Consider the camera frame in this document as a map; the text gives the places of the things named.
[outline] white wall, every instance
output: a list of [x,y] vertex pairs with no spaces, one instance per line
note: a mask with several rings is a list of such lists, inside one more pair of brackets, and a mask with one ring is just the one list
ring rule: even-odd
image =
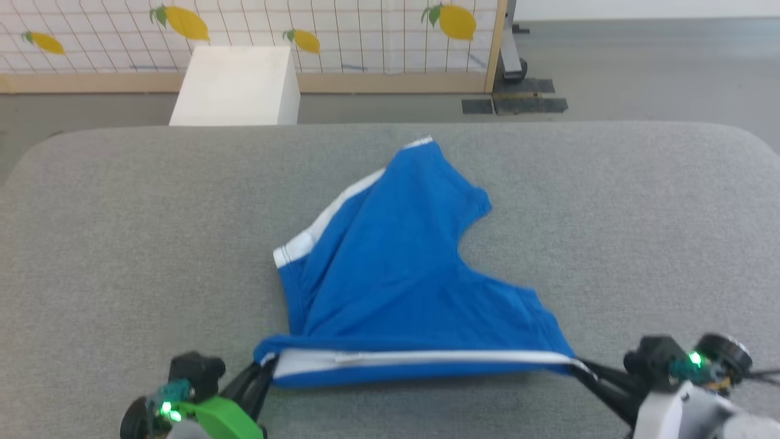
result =
[[780,17],[780,0],[517,0],[515,21]]

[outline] blue shirt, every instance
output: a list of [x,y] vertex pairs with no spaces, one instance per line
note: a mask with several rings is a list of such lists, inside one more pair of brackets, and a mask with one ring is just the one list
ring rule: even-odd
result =
[[[369,180],[342,194],[341,202],[317,219],[319,230],[313,230],[315,222],[277,249],[290,335],[262,341],[254,352],[258,362],[289,348],[573,356],[555,317],[533,290],[478,273],[460,258],[460,237],[490,211],[491,203],[483,189],[446,161],[435,142],[401,150],[384,173]],[[275,381],[336,385],[540,367],[545,366],[413,362],[303,371]]]

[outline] white cube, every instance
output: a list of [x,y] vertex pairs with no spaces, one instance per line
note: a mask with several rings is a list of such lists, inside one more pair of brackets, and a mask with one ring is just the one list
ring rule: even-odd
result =
[[290,48],[195,48],[168,125],[295,125],[300,91]]

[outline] gray fabric surface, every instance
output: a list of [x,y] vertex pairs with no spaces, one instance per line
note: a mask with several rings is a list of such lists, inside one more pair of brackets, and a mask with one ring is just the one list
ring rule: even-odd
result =
[[[578,355],[619,366],[643,334],[709,330],[780,365],[780,158],[753,135],[681,123],[93,130],[25,155],[0,205],[0,425],[116,437],[128,404],[197,349],[229,375],[285,331],[271,250],[425,134],[494,210],[474,268],[537,290]],[[780,417],[780,392],[737,403]],[[619,438],[550,373],[269,396],[271,437]]]

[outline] black mat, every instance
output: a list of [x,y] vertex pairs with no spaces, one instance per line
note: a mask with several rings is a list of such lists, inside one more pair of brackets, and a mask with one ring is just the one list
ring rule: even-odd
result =
[[463,99],[463,114],[493,114],[493,101],[490,99]]
[[555,87],[552,79],[526,78],[516,81],[497,77],[493,83],[493,93],[555,93]]
[[499,116],[525,112],[564,112],[569,104],[563,98],[494,98],[495,113]]

